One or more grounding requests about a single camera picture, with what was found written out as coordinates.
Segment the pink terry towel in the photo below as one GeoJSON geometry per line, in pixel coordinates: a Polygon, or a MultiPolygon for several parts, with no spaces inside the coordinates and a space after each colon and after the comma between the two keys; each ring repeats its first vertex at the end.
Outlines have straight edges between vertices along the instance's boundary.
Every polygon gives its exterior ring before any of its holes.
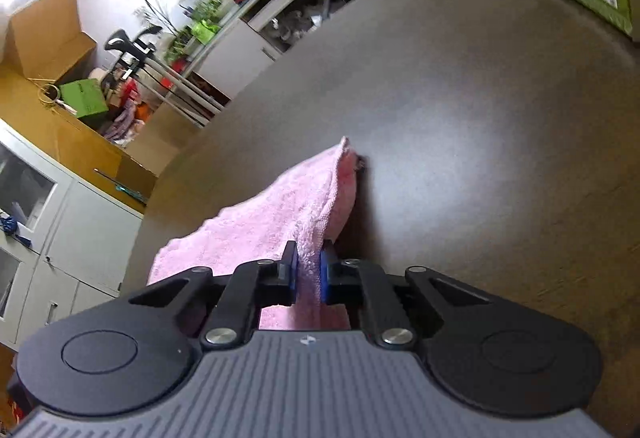
{"type": "Polygon", "coordinates": [[[170,240],[148,275],[156,283],[203,266],[225,276],[243,262],[278,259],[285,244],[297,246],[296,302],[260,312],[262,330],[346,330],[342,305],[320,300],[319,256],[345,227],[357,194],[358,154],[344,137],[335,146],[288,169],[248,200],[223,208],[188,236],[170,240]]]}

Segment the grey metal filing cabinet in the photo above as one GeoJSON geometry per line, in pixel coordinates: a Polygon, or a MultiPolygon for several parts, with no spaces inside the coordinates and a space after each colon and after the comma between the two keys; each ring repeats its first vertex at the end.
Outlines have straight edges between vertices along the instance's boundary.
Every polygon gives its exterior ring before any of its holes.
{"type": "Polygon", "coordinates": [[[1,343],[120,293],[142,216],[1,126],[1,343]]]}

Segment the green paper bag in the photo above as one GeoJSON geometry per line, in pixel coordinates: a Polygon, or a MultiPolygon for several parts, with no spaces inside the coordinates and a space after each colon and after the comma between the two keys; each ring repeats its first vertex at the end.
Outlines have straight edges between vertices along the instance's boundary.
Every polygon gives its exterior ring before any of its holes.
{"type": "Polygon", "coordinates": [[[94,78],[63,84],[60,91],[62,100],[76,111],[77,118],[103,116],[108,111],[100,84],[94,78]]]}

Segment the potted green plant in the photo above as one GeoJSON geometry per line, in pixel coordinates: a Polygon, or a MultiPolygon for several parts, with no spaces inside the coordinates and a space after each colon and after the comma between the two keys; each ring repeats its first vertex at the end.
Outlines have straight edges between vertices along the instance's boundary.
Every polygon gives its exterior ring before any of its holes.
{"type": "Polygon", "coordinates": [[[232,0],[134,0],[143,26],[159,26],[164,60],[172,65],[206,46],[222,28],[232,0]]]}

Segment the grey low counter cabinet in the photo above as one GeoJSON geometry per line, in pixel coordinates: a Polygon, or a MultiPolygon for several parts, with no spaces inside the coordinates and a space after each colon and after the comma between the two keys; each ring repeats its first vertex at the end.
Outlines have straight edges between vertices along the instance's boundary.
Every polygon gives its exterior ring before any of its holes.
{"type": "Polygon", "coordinates": [[[194,54],[186,75],[232,99],[344,5],[344,0],[244,0],[194,54]]]}

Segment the cardboard box on shelf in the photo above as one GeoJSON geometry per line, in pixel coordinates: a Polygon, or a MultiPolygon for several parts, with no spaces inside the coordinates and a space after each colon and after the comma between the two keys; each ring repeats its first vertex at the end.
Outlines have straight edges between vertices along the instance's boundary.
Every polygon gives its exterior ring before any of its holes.
{"type": "Polygon", "coordinates": [[[6,60],[28,80],[77,80],[94,50],[96,42],[81,29],[77,0],[35,0],[9,20],[6,60]]]}

